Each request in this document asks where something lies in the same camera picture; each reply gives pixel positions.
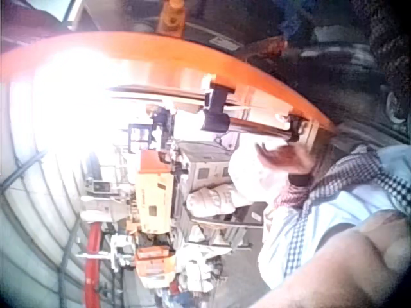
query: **orange machine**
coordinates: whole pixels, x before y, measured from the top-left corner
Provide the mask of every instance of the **orange machine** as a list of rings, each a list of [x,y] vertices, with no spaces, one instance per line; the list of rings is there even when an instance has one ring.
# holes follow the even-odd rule
[[[175,254],[167,246],[140,248],[136,253],[136,271],[144,287],[168,287],[175,278]]]

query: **metal pole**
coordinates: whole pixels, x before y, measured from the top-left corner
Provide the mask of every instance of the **metal pole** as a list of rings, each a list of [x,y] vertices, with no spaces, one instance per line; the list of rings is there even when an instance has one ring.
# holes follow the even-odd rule
[[[4,192],[9,188],[16,179],[20,178],[32,165],[36,162],[40,161],[43,157],[46,156],[47,150],[38,152],[36,155],[32,156],[27,162],[17,168],[11,175],[8,176],[6,180],[0,186],[0,194],[4,194]]]
[[[255,135],[274,136],[286,140],[288,140],[292,136],[291,130],[282,130],[273,126],[263,125],[248,120],[237,119],[235,117],[230,118],[230,126],[228,131],[236,133],[253,133]]]
[[[69,240],[67,241],[66,247],[64,247],[62,263],[58,268],[58,294],[60,297],[60,308],[67,308],[67,298],[66,298],[66,268],[69,262],[71,248],[73,247],[74,240],[76,239],[76,234],[78,227],[80,226],[81,219],[77,216],[74,226],[70,231]]]

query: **person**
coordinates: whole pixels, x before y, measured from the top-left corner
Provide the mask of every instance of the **person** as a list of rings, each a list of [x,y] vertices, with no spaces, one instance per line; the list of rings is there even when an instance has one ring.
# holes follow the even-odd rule
[[[316,183],[303,146],[257,151],[289,183],[264,211],[258,262],[273,291],[255,307],[384,304],[410,264],[411,146],[359,146]]]

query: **metal frame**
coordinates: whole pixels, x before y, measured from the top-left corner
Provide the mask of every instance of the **metal frame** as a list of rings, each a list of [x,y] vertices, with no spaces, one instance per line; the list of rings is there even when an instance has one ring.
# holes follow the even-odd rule
[[[6,99],[8,100],[8,102],[10,102],[10,100],[9,100],[9,91],[7,91],[6,95],[7,95]],[[74,226],[71,230],[67,226],[67,223],[65,222],[64,218],[61,216],[61,214],[59,214],[57,205],[55,203],[55,200],[53,199],[53,195],[52,195],[51,190],[49,188],[49,185],[47,183],[47,180],[46,180],[46,177],[45,177],[45,174],[44,174],[44,170],[41,166],[41,160],[47,155],[48,151],[47,150],[38,151],[36,142],[34,140],[33,142],[34,142],[34,145],[35,145],[36,154],[34,154],[34,156],[32,156],[25,163],[21,164],[19,158],[17,157],[16,151],[15,151],[15,145],[14,145],[14,139],[13,139],[13,133],[12,133],[12,126],[11,126],[10,109],[9,109],[9,113],[8,113],[8,125],[10,127],[12,151],[13,151],[13,156],[14,156],[15,165],[17,166],[17,169],[12,174],[10,174],[2,182],[2,184],[0,184],[1,197],[4,200],[4,202],[2,202],[2,211],[4,212],[7,220],[12,224],[13,228],[19,234],[20,238],[28,245],[28,248],[40,260],[42,260],[47,267],[49,267],[51,270],[57,272],[57,275],[58,275],[58,296],[59,296],[59,300],[60,300],[60,306],[61,306],[61,308],[66,308],[67,307],[67,295],[66,295],[65,282],[68,281],[69,283],[71,283],[72,285],[74,285],[75,287],[77,287],[79,289],[82,289],[82,288],[85,287],[85,285],[81,281],[77,280],[76,278],[74,278],[71,275],[66,273],[66,267],[67,267],[67,263],[68,263],[69,259],[71,259],[73,261],[73,263],[75,263],[81,270],[83,270],[83,271],[86,270],[86,268],[84,268],[78,262],[78,259],[75,258],[71,254],[71,248],[74,244],[74,240],[75,240],[76,235],[77,235],[78,227],[82,225],[82,221],[81,221],[80,216],[78,215],[78,213],[76,213],[76,211],[73,207],[73,204],[71,203],[71,200],[70,200],[70,197],[68,195],[66,185],[65,185],[65,183],[63,181],[63,178],[62,178],[62,174],[61,174],[61,171],[60,171],[60,167],[58,165],[58,161],[56,161],[56,163],[57,163],[57,168],[58,168],[58,172],[59,172],[59,176],[60,176],[60,181],[62,182],[62,186],[64,188],[64,192],[65,192],[67,201],[68,201],[68,203],[71,207],[71,210],[73,211],[73,213],[76,216],[76,221],[75,221]],[[37,163],[39,163],[39,167],[40,167],[40,170],[41,170],[41,173],[42,173],[42,179],[43,179],[44,185],[46,186],[46,189],[47,189],[47,191],[50,195],[52,204],[53,204],[54,208],[56,209],[56,211],[57,211],[60,219],[62,220],[64,226],[69,231],[69,239],[68,239],[68,241],[67,241],[67,243],[64,247],[61,246],[61,244],[57,241],[54,234],[51,232],[51,230],[48,228],[47,224],[45,224],[45,222],[44,222],[43,218],[41,217],[41,215],[38,213],[38,211],[36,209],[36,206],[35,206],[35,203],[34,203],[34,201],[32,200],[32,198],[30,196],[30,192],[27,190],[26,184],[24,183],[24,174],[25,174],[25,172],[27,172],[27,170],[29,170],[29,168],[31,168],[32,166],[34,166]],[[61,261],[60,264],[56,264],[54,261],[52,261],[42,251],[42,249],[37,246],[34,239],[31,237],[31,235],[29,233],[27,233],[27,231],[24,228],[24,226],[22,225],[20,219],[17,217],[17,215],[13,211],[12,207],[10,206],[8,200],[6,199],[6,196],[4,195],[6,190],[9,189],[11,187],[11,185],[19,178],[22,180],[24,190],[26,191],[27,197],[28,197],[28,199],[31,203],[31,206],[33,207],[33,210],[37,213],[37,215],[39,216],[39,219],[41,220],[42,224],[46,227],[47,231],[49,232],[49,234],[51,235],[53,240],[63,250],[63,257],[62,257],[62,261]],[[77,189],[78,193],[80,193],[80,190],[78,189],[78,183],[76,181],[76,178],[75,178],[74,174],[73,174],[73,180],[74,180],[74,183],[75,183],[75,186],[76,186],[76,189]],[[105,299],[102,299],[102,300],[107,302],[108,304],[111,304],[108,300],[105,300]]]

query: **orange overhead crane beam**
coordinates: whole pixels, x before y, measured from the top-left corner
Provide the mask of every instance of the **orange overhead crane beam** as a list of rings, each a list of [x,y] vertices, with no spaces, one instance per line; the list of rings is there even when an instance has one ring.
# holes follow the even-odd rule
[[[54,54],[74,47],[96,50],[115,59],[143,61],[150,64],[153,71],[164,71],[165,76],[184,69],[212,74],[221,85],[242,93],[249,89],[247,93],[251,96],[260,90],[292,106],[292,114],[316,120],[322,128],[334,131],[333,123],[320,110],[271,75],[210,47],[160,35],[89,32],[47,38],[3,54],[0,58],[1,79],[7,80],[15,74],[33,70]],[[272,101],[258,102],[259,108],[272,108],[273,105]]]

